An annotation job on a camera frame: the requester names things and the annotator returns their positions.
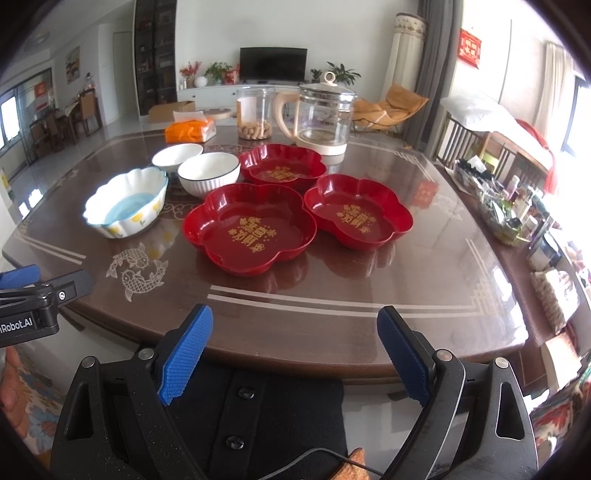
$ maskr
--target bowl rim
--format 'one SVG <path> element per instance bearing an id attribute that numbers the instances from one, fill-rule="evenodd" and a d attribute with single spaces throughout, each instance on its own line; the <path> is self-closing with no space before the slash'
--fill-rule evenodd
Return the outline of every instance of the bowl rim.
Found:
<path id="1" fill-rule="evenodd" d="M 94 197 L 94 196 L 95 196 L 97 193 L 99 193 L 99 190 L 100 190 L 102 187 L 106 187 L 106 186 L 107 186 L 109 183 L 111 183 L 111 181 L 112 181 L 112 180 L 116 179 L 116 178 L 117 178 L 117 177 L 119 177 L 119 176 L 126 176 L 126 175 L 128 175 L 129 173 L 133 172 L 134 170 L 148 170 L 148 169 L 153 169 L 153 170 L 156 170 L 156 171 L 157 171 L 159 174 L 161 174 L 161 175 L 164 177 L 164 185 L 162 186 L 162 188 L 160 188 L 160 190 L 158 191 L 158 193 L 156 193 L 156 194 L 155 194 L 155 195 L 154 195 L 154 196 L 153 196 L 153 197 L 150 199 L 150 201 L 149 201 L 149 202 L 147 202 L 146 204 L 142 205 L 142 206 L 141 206 L 140 208 L 138 208 L 138 209 L 137 209 L 137 210 L 136 210 L 134 213 L 132 213 L 132 214 L 131 214 L 131 215 L 129 215 L 127 218 L 124 218 L 124 219 L 122 219 L 122 220 L 116 220 L 116 221 L 114 221 L 114 222 L 111 222 L 111 223 L 90 223 L 90 222 L 88 221 L 88 217 L 86 216 L 86 212 L 88 211 L 88 208 L 86 207 L 86 205 L 88 204 L 88 202 L 90 201 L 90 199 L 91 199 L 92 197 Z M 96 189 L 96 192 L 94 192 L 94 194 L 92 194 L 92 195 L 91 195 L 91 196 L 88 198 L 88 200 L 86 201 L 86 203 L 85 203 L 85 205 L 84 205 L 84 213 L 82 213 L 82 217 L 84 218 L 84 220 L 85 220 L 86 224 L 87 224 L 87 225 L 89 225 L 89 226 L 92 226 L 92 227 L 100 227 L 100 226 L 102 226 L 102 227 L 109 227 L 109 226 L 111 226 L 111 225 L 114 225 L 114 224 L 116 224 L 116 223 L 124 222 L 124 221 L 126 221 L 126 220 L 129 220 L 129 219 L 130 219 L 130 218 L 132 218 L 133 216 L 137 215 L 137 214 L 138 214 L 138 212 L 139 212 L 141 209 L 143 209 L 144 207 L 146 207 L 146 205 L 149 205 L 149 204 L 150 204 L 150 203 L 151 203 L 151 202 L 152 202 L 152 201 L 153 201 L 155 198 L 159 197 L 159 196 L 160 196 L 160 194 L 162 193 L 162 191 L 163 191 L 163 190 L 165 190 L 165 191 L 166 191 L 166 188 L 167 188 L 167 187 L 168 187 L 168 177 L 166 176 L 166 173 L 165 173 L 165 172 L 163 172 L 162 170 L 160 170 L 159 168 L 157 168 L 157 167 L 155 167 L 155 166 L 149 166 L 149 167 L 146 167 L 146 168 L 133 168 L 132 170 L 129 170 L 129 171 L 128 171 L 128 172 L 126 172 L 126 173 L 120 173 L 119 175 L 115 175 L 115 176 L 114 176 L 112 179 L 110 179 L 110 180 L 109 180 L 107 183 L 105 183 L 105 184 L 101 185 L 100 187 L 98 187 L 98 188 Z"/>
<path id="2" fill-rule="evenodd" d="M 192 160 L 193 158 L 197 158 L 197 157 L 203 158 L 205 155 L 208 155 L 210 153 L 230 155 L 230 156 L 232 156 L 232 157 L 234 157 L 236 159 L 237 165 L 233 169 L 228 170 L 227 172 L 222 173 L 221 175 L 218 175 L 217 177 L 210 177 L 208 179 L 186 179 L 185 177 L 183 177 L 180 174 L 180 172 L 177 172 L 178 177 L 181 178 L 181 179 L 183 179 L 183 180 L 187 180 L 187 181 L 208 181 L 208 180 L 215 180 L 215 179 L 219 179 L 219 178 L 221 178 L 221 177 L 223 177 L 225 175 L 228 175 L 228 174 L 234 172 L 237 168 L 240 168 L 240 160 L 239 160 L 239 158 L 236 155 L 234 155 L 232 153 L 228 153 L 228 152 L 205 152 L 205 153 L 202 153 L 200 155 L 194 155 L 193 157 L 190 157 L 187 160 L 185 160 L 183 163 L 181 163 L 181 165 L 183 165 L 185 162 L 188 162 L 189 160 Z"/>
<path id="3" fill-rule="evenodd" d="M 164 147 L 162 150 L 158 150 L 153 156 L 152 156 L 152 165 L 155 167 L 159 167 L 159 168 L 166 168 L 166 167 L 176 167 L 177 165 L 182 165 L 184 162 L 186 162 L 189 158 L 185 158 L 183 161 L 177 162 L 177 163 L 169 163 L 169 164 L 158 164 L 154 162 L 154 159 L 156 157 L 158 157 L 158 155 L 160 155 L 162 152 L 164 152 L 165 150 L 170 150 L 173 148 L 177 148 L 177 147 L 184 147 L 186 145 L 191 145 L 191 147 L 199 147 L 201 148 L 201 152 L 196 153 L 196 154 L 192 154 L 189 158 L 193 158 L 193 157 L 197 157 L 198 155 L 201 155 L 203 153 L 203 146 L 199 145 L 197 143 L 189 143 L 189 142 L 183 142 L 183 143 L 177 143 L 174 145 L 169 145 L 167 147 Z"/>

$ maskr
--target red cloth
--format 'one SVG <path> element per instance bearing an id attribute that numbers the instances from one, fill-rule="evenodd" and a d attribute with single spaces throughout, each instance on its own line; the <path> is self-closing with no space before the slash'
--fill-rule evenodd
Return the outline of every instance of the red cloth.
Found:
<path id="1" fill-rule="evenodd" d="M 542 136 L 542 134 L 540 132 L 538 132 L 534 127 L 532 127 L 528 122 L 526 122 L 525 120 L 519 120 L 518 118 L 516 118 L 515 120 L 517 121 L 518 124 L 520 124 L 523 128 L 525 128 L 525 130 L 527 130 L 527 132 L 532 137 L 534 137 L 538 141 L 538 143 L 542 146 L 542 148 L 544 148 L 545 150 L 548 150 L 550 152 L 550 155 L 552 156 L 552 167 L 550 167 L 550 169 L 548 171 L 548 175 L 546 175 L 546 183 L 544 184 L 544 192 L 550 193 L 552 195 L 556 195 L 556 193 L 558 192 L 558 174 L 556 172 L 556 157 L 554 156 L 554 153 L 550 150 L 550 147 L 548 146 L 548 142 Z"/>

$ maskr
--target kettle lid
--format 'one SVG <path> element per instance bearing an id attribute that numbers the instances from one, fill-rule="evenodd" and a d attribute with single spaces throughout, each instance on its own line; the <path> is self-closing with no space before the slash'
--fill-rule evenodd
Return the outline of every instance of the kettle lid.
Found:
<path id="1" fill-rule="evenodd" d="M 357 97 L 353 90 L 335 83 L 336 75 L 333 72 L 324 72 L 322 79 L 320 83 L 300 85 L 300 93 L 310 100 L 332 100 L 339 103 L 351 103 Z"/>

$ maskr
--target white bowl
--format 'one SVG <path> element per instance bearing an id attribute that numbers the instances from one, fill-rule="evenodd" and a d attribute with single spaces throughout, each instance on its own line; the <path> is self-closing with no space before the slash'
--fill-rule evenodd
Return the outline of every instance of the white bowl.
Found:
<path id="1" fill-rule="evenodd" d="M 237 181 L 240 162 L 236 155 L 224 152 L 204 153 L 189 158 L 178 168 L 178 179 L 193 196 L 205 198 L 209 192 Z"/>
<path id="2" fill-rule="evenodd" d="M 167 185 L 165 172 L 155 167 L 122 173 L 88 199 L 83 217 L 107 238 L 135 235 L 156 220 Z"/>
<path id="3" fill-rule="evenodd" d="M 181 143 L 160 150 L 152 157 L 152 165 L 161 168 L 166 173 L 175 174 L 178 167 L 185 160 L 200 155 L 203 147 L 195 143 Z"/>

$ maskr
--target bed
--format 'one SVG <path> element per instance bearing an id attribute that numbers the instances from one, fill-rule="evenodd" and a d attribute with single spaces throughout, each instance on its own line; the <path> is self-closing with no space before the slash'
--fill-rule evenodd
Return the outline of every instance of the bed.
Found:
<path id="1" fill-rule="evenodd" d="M 441 100 L 447 124 L 437 159 L 450 165 L 472 151 L 483 153 L 497 144 L 495 176 L 511 178 L 516 169 L 530 183 L 540 183 L 552 166 L 552 156 L 501 105 L 483 95 L 452 96 Z"/>

